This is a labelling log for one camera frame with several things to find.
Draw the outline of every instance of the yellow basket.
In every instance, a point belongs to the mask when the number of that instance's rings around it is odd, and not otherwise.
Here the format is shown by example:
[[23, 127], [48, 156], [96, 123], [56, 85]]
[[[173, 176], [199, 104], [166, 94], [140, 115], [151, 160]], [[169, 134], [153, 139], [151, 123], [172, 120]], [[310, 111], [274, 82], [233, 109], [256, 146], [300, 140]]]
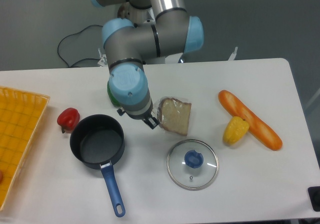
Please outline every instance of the yellow basket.
[[0, 211], [28, 154], [50, 97], [0, 86]]

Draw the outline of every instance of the plastic bag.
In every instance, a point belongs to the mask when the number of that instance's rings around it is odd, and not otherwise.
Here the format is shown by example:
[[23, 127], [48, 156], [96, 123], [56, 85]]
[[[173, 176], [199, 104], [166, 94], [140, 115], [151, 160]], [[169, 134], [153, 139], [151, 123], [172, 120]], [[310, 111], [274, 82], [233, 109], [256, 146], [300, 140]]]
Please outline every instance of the plastic bag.
[[182, 136], [188, 134], [191, 103], [184, 98], [163, 97], [154, 103], [160, 127]]

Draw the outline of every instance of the glass lid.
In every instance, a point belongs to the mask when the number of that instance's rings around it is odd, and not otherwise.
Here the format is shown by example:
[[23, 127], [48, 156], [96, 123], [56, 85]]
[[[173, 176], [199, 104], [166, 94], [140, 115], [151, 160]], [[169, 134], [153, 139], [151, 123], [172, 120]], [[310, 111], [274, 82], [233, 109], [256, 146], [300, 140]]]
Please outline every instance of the glass lid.
[[206, 143], [188, 139], [178, 142], [166, 162], [171, 179], [180, 187], [197, 191], [215, 179], [219, 162], [214, 150]]

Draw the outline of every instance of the saucepan handle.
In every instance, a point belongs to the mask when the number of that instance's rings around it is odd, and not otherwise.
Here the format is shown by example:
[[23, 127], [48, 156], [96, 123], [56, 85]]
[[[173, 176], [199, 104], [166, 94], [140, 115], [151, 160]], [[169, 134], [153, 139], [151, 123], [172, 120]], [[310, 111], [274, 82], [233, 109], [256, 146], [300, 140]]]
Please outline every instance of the saucepan handle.
[[114, 213], [118, 218], [121, 218], [126, 214], [126, 210], [117, 185], [114, 167], [111, 164], [103, 165], [101, 172], [108, 188]]

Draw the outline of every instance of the blue handle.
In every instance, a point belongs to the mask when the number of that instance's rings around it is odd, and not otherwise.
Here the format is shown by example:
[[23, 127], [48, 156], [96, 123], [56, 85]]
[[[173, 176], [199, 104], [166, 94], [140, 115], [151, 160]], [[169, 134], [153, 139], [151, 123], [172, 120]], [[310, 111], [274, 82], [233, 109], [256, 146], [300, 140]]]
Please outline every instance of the blue handle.
[[[114, 173], [114, 167], [111, 164], [103, 165], [101, 166], [101, 172], [104, 177], [106, 187], [108, 188], [114, 213], [118, 218], [121, 218], [126, 214], [126, 210], [125, 210], [124, 203], [122, 202], [122, 198], [117, 185], [117, 181]], [[122, 209], [121, 213], [119, 213], [117, 210], [118, 206], [120, 206]]]
[[199, 168], [204, 163], [204, 157], [195, 150], [188, 151], [184, 156], [184, 162], [191, 168]]

